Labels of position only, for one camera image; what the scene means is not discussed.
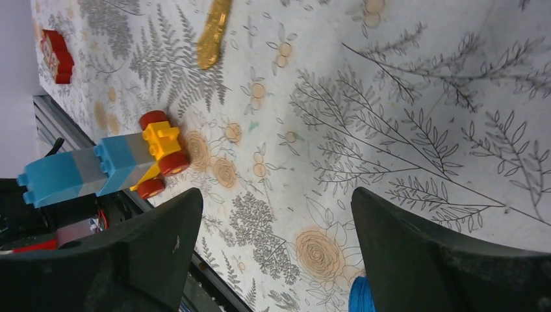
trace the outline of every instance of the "toy wheel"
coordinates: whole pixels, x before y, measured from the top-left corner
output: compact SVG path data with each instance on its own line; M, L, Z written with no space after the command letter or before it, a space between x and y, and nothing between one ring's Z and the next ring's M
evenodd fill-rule
M151 179L138 185L136 191L143 200L151 198L164 190L164 183L161 179Z
M160 174L171 177L186 170L189 167L188 157L181 151L163 157L159 161Z
M145 130L149 124L167 121L168 117L162 110L152 110L142 115L140 118L140 127L142 127L142 130Z

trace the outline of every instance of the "wall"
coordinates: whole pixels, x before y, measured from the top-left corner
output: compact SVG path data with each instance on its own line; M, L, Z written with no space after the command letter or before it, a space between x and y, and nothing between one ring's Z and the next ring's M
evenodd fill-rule
M0 3L0 177L16 177L38 158L32 96L38 84L31 1Z

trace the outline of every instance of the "table surface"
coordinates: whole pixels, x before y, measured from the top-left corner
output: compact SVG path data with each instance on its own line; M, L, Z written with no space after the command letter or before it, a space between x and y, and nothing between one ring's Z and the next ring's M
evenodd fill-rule
M347 311L355 187L479 239L551 252L551 2L32 0L75 60L41 85L95 142L169 113L205 197L197 251L255 311Z

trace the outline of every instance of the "red toy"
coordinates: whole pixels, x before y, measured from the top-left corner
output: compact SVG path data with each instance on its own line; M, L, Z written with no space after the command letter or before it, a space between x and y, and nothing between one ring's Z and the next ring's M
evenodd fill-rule
M67 50L63 36L56 31L43 30L40 49L55 83L59 85L71 83L75 63Z

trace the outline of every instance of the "golden spoon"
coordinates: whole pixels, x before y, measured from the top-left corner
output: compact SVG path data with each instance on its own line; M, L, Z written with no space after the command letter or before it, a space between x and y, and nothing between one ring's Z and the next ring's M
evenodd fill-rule
M212 3L205 30L197 42L197 65L202 70L208 70L218 61L230 8L231 0L214 0Z

